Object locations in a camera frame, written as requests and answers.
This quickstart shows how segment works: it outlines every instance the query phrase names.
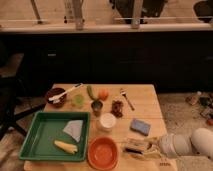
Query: small jar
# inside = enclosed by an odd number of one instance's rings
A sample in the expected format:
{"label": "small jar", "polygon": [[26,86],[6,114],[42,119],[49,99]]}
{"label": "small jar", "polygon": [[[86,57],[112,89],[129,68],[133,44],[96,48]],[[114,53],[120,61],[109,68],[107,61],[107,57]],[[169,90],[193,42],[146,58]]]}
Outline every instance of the small jar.
{"label": "small jar", "polygon": [[93,110],[93,113],[94,113],[95,116],[98,117],[98,116],[101,115],[103,103],[100,100],[93,101],[92,104],[91,104],[91,107],[92,107],[92,110]]}

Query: orange bowl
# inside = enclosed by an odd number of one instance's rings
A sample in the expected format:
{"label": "orange bowl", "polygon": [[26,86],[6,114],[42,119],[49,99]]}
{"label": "orange bowl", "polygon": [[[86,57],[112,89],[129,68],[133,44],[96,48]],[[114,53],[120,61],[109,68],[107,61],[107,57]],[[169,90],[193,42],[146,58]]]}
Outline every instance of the orange bowl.
{"label": "orange bowl", "polygon": [[50,97],[53,97],[55,95],[63,93],[65,90],[63,88],[52,88],[50,89],[46,94],[45,94],[45,100],[47,103],[53,105],[54,107],[62,107],[66,101],[67,95],[63,95],[62,97],[59,98],[57,101],[49,101]]}
{"label": "orange bowl", "polygon": [[99,137],[91,141],[88,148],[89,164],[98,170],[111,170],[118,162],[118,149],[108,137]]}

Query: fork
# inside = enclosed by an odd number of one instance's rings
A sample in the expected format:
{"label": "fork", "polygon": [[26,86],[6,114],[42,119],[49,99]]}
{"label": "fork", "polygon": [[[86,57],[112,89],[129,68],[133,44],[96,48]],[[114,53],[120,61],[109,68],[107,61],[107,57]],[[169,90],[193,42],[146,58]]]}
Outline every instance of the fork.
{"label": "fork", "polygon": [[126,101],[127,101],[128,105],[130,106],[130,108],[132,110],[135,110],[135,108],[133,107],[132,103],[127,98],[126,92],[122,88],[120,89],[120,94],[126,99]]}

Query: black cabinet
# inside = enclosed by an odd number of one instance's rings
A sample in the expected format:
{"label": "black cabinet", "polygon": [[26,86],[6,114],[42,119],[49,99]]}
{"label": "black cabinet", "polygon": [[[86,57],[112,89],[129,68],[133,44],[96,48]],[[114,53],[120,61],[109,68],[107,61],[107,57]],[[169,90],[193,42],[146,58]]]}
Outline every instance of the black cabinet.
{"label": "black cabinet", "polygon": [[53,83],[154,84],[157,91],[213,89],[211,31],[2,35],[25,53],[32,94]]}

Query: green tray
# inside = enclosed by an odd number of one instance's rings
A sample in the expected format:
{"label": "green tray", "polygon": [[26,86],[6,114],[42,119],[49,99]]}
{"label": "green tray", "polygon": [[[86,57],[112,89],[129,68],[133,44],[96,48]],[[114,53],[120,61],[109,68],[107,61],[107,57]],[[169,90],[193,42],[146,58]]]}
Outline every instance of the green tray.
{"label": "green tray", "polygon": [[[63,132],[70,120],[83,120],[79,143]],[[38,112],[22,145],[19,158],[39,161],[83,161],[86,157],[89,124],[87,112]],[[54,145],[54,140],[75,144],[78,146],[78,152],[64,152]]]}

